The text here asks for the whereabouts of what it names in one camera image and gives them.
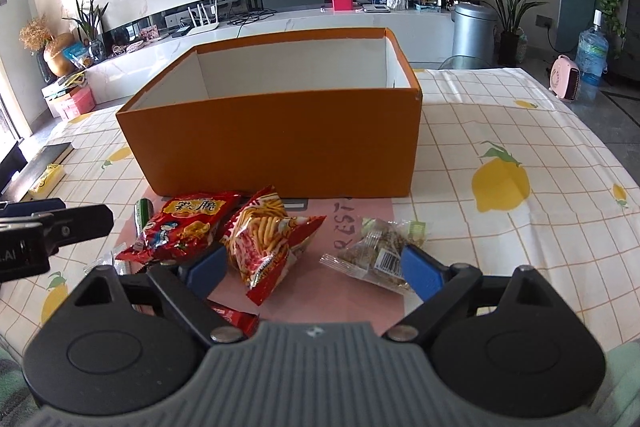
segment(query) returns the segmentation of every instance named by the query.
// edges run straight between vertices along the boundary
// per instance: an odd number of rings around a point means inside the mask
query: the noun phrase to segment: grid pattern tablecloth
[[[423,118],[411,195],[393,200],[396,219],[427,222],[426,249],[443,263],[495,275],[537,267],[606,349],[640,336],[640,188],[603,143],[522,70],[416,75]],[[115,226],[63,248],[49,274],[2,284],[0,343],[18,358],[40,328],[53,273],[70,292],[148,190],[116,110],[62,123],[51,137],[76,148],[52,196],[106,203]]]

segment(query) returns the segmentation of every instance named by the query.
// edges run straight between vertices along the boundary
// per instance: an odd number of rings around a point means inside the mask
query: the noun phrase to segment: red wrapper
[[[252,336],[255,333],[255,330],[258,329],[258,324],[260,323],[260,317],[258,315],[254,315],[252,313],[247,312],[239,312],[233,308],[228,308],[222,304],[219,304],[215,301],[211,301],[207,299],[207,304],[209,307],[222,316],[228,323],[242,330],[247,337]]]
[[[273,187],[249,199],[225,227],[221,239],[232,264],[258,306],[305,251],[325,216],[290,217]]]
[[[183,259],[209,246],[220,220],[238,204],[239,194],[188,194],[168,201],[149,221],[119,261],[146,264],[152,260]]]

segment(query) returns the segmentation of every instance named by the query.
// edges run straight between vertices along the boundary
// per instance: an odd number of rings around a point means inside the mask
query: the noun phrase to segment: trash can
[[[461,2],[451,12],[456,27],[452,55],[494,61],[494,37],[498,14],[493,8]]]

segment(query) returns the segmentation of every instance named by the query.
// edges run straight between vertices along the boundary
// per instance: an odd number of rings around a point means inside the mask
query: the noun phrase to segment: orange box
[[[177,58],[116,118],[156,194],[409,194],[422,91],[389,29],[291,31]]]

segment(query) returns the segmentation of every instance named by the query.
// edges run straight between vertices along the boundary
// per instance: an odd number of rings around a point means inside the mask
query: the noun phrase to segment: lemon print
[[[616,199],[616,202],[622,208],[626,208],[626,192],[625,192],[625,189],[622,188],[617,183],[614,183],[613,187],[611,187],[611,192],[613,192],[613,197]]]
[[[80,116],[76,116],[73,120],[69,120],[69,123],[80,123],[82,120],[89,118],[92,114],[92,112],[86,112]]]
[[[516,105],[524,107],[525,109],[537,109],[538,106],[531,102],[525,102],[524,100],[516,100]]]
[[[53,272],[49,277],[53,277],[47,288],[50,292],[44,300],[40,314],[40,320],[43,324],[49,320],[49,317],[53,315],[53,312],[58,309],[58,306],[60,306],[66,299],[66,296],[69,295],[69,291],[66,289],[66,279],[62,277],[62,273]]]
[[[527,171],[504,147],[489,141],[482,143],[492,146],[482,158],[494,159],[479,168],[471,179],[478,212],[513,210],[531,193]]]
[[[111,156],[107,158],[107,160],[102,164],[102,169],[107,168],[112,163],[119,162],[120,160],[124,160],[124,158],[131,156],[130,147],[123,147],[122,149],[118,149]]]

